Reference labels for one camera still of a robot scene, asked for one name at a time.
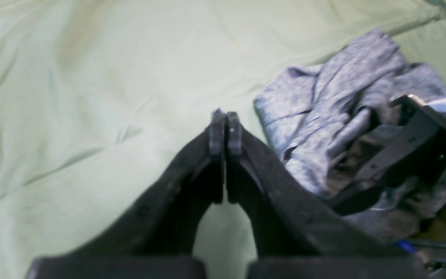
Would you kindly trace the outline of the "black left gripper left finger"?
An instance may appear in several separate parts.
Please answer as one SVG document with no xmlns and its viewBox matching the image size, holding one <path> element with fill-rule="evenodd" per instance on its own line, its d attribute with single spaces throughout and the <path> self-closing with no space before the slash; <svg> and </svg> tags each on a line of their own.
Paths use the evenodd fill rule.
<svg viewBox="0 0 446 279">
<path fill-rule="evenodd" d="M 27 279 L 205 279 L 193 258 L 198 225 L 223 199 L 225 113 L 180 150 L 168 168 L 107 229 L 64 255 L 36 258 Z"/>
</svg>

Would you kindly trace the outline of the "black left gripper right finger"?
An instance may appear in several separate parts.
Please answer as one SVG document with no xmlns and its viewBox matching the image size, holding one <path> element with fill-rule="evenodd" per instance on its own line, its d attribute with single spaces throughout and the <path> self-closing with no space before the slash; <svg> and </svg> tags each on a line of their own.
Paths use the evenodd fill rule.
<svg viewBox="0 0 446 279">
<path fill-rule="evenodd" d="M 416 256 L 366 236 L 304 190 L 265 143 L 226 114 L 228 198 L 248 215 L 248 279 L 426 279 Z"/>
</svg>

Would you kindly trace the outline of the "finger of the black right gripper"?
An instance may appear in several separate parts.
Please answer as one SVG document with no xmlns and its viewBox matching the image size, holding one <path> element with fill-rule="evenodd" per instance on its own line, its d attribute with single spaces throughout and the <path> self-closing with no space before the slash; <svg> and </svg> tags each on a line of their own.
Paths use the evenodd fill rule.
<svg viewBox="0 0 446 279">
<path fill-rule="evenodd" d="M 417 177 L 433 186 L 446 176 L 446 117 L 415 95 L 391 101 L 401 105 L 407 121 L 389 144 L 354 175 L 352 182 L 327 205 L 340 215 L 349 215 L 375 205 L 382 193 Z"/>
</svg>

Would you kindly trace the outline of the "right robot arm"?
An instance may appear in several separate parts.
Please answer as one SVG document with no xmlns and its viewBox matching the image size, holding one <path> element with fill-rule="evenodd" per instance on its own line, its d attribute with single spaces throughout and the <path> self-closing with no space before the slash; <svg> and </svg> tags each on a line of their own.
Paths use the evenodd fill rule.
<svg viewBox="0 0 446 279">
<path fill-rule="evenodd" d="M 404 198 L 422 199 L 445 193 L 436 217 L 423 221 L 420 233 L 399 242 L 416 253 L 433 277 L 446 279 L 446 99 L 425 103 L 409 94 L 391 101 L 399 107 L 401 129 L 386 146 L 367 160 L 328 205 L 347 216 L 366 210 L 387 212 Z"/>
</svg>

